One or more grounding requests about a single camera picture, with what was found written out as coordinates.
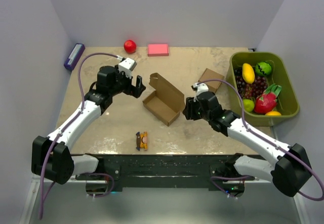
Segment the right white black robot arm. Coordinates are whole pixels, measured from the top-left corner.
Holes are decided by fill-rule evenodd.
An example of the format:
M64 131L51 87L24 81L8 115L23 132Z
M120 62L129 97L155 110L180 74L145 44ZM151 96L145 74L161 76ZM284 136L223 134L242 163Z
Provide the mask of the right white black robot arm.
M242 155L227 165L225 173L231 180L242 175L261 178L293 197L312 176L304 147L277 141L245 123L238 114L224 110L213 92L187 97L183 114L187 120L205 120L214 131L245 144L262 157L253 160Z

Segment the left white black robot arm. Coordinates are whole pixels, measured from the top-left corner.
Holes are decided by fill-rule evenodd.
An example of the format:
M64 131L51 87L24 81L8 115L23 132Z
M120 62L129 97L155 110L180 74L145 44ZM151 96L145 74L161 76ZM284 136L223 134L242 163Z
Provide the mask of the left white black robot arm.
M104 176L105 167L99 164L98 158L88 154L72 156L70 150L92 122L112 104L114 96L124 93L138 98L145 91L140 75L132 85L131 73L120 65L100 68L97 80L91 84L75 112L48 136L34 139L32 173L61 185L73 175L87 173L94 180Z

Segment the small snack wrapper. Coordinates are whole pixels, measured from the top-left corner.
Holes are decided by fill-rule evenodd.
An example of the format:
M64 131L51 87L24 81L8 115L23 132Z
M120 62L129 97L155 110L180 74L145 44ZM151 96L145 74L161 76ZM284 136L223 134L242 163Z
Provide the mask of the small snack wrapper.
M140 149L148 150L148 133L145 131L143 133L136 133L136 149L140 151Z

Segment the large brown cardboard box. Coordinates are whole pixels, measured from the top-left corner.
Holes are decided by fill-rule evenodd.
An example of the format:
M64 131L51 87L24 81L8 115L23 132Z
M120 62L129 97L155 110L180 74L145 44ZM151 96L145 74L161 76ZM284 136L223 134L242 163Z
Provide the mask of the large brown cardboard box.
M185 107L184 94L159 73L150 75L154 91L143 100L144 107L166 126L170 126Z

